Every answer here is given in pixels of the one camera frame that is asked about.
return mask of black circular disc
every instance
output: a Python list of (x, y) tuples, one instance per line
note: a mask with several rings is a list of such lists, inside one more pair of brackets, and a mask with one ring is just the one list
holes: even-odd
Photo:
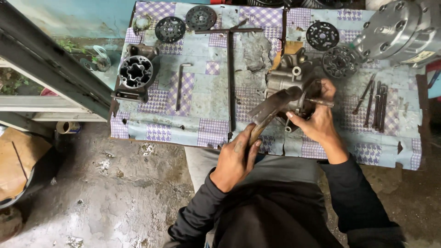
[(155, 35), (165, 43), (174, 43), (180, 40), (185, 33), (185, 23), (174, 16), (169, 16), (156, 24)]
[(191, 30), (208, 30), (216, 23), (216, 12), (205, 5), (194, 6), (187, 12), (185, 22)]
[(306, 31), (306, 40), (319, 51), (326, 51), (338, 44), (340, 35), (331, 23), (316, 22)]

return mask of wall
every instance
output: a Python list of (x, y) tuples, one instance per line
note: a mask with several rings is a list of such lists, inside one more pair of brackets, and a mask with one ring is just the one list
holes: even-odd
[[(9, 2), (50, 36), (124, 38), (135, 0), (9, 0)], [(209, 3), (209, 0), (191, 2)]]

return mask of person's right hand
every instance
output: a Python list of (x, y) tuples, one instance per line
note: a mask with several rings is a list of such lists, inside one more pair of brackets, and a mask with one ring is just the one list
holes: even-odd
[[(332, 101), (335, 86), (329, 79), (321, 80), (321, 98)], [(302, 129), (306, 136), (317, 141), (325, 149), (331, 164), (340, 164), (348, 160), (348, 151), (335, 131), (331, 109), (327, 106), (316, 105), (315, 112), (308, 120), (295, 115), (292, 111), (286, 113), (294, 125)]]

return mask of workbench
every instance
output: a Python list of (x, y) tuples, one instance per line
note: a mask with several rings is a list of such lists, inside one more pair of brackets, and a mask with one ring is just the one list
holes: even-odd
[[(132, 19), (148, 15), (152, 25), (139, 36), (128, 28), (124, 50), (128, 44), (140, 42), (155, 45), (160, 50), (161, 68), (155, 83), (148, 89), (147, 103), (118, 100), (119, 109), (116, 116), (111, 117), (111, 137), (211, 148), (228, 142), (226, 37), (223, 34), (194, 34), (187, 29), (183, 39), (165, 44), (154, 34), (160, 19), (176, 16), (185, 20), (185, 14), (193, 6), (196, 4), (136, 2)], [(265, 75), (273, 59), (281, 53), (280, 40), (284, 31), (287, 44), (302, 42), (310, 57), (321, 56), (322, 53), (311, 48), (305, 38), (312, 23), (331, 23), (339, 30), (340, 43), (350, 43), (374, 13), (349, 9), (284, 11), (282, 8), (232, 5), (210, 7), (218, 14), (213, 28), (230, 28), (247, 19), (243, 27), (263, 29), (262, 33), (234, 34), (236, 129), (232, 138), (252, 122), (247, 112), (264, 100)], [(251, 72), (247, 66), (255, 59), (261, 59), (264, 68)], [(193, 66), (184, 68), (181, 108), (175, 111), (177, 71), (183, 63)], [(352, 114), (373, 73), (377, 73), (376, 81), (381, 80), (389, 87), (384, 134), (363, 127), (367, 97), (358, 115)], [(399, 163), (404, 169), (419, 169), (425, 151), (421, 140), (428, 137), (428, 117), (427, 87), (424, 92), (426, 78), (417, 74), (425, 72), (407, 66), (392, 68), (388, 61), (376, 60), (364, 64), (347, 80), (333, 80), (337, 88), (334, 125), (359, 163), (386, 167)], [(372, 124), (373, 111), (370, 113)], [(420, 128), (425, 130), (421, 134), (419, 126), (425, 127)], [(275, 120), (263, 131), (261, 138), (261, 153), (326, 159), (317, 142), (307, 138), (300, 129), (285, 132), (284, 126)]]

